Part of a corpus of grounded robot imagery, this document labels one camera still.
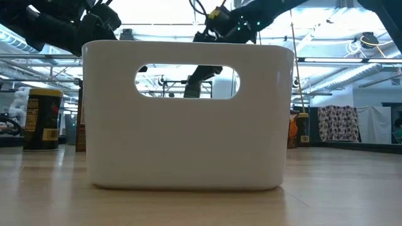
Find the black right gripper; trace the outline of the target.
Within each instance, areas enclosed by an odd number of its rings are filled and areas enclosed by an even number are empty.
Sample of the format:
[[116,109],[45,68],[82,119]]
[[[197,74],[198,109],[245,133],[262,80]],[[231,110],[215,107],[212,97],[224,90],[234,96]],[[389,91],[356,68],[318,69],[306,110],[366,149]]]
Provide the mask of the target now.
[[[251,40],[251,27],[242,17],[233,16],[225,6],[216,7],[205,19],[203,32],[196,32],[193,42],[199,43],[247,43]],[[200,86],[222,72],[222,66],[199,65],[187,80],[189,86]]]

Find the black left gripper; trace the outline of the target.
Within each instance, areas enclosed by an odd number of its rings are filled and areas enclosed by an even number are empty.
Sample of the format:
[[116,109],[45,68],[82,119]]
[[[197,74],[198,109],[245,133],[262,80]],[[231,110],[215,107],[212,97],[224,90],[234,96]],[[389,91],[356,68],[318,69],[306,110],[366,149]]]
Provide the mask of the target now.
[[[86,43],[96,40],[113,39],[114,30],[107,23],[104,23],[101,18],[95,14],[86,14],[78,27],[73,29],[68,51],[80,57],[82,55],[82,47]],[[147,72],[147,70],[147,66],[142,66],[138,72]]]

